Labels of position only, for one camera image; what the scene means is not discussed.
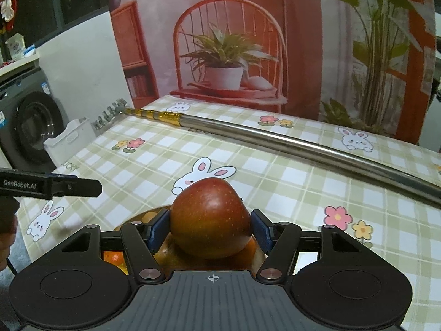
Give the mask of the left hand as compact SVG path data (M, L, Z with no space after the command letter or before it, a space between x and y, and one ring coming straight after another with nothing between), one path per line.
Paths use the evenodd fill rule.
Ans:
M8 232L1 233L0 236L0 271L7 267L7 258L10 255L10 248L14 244L17 235L17 216L14 219Z

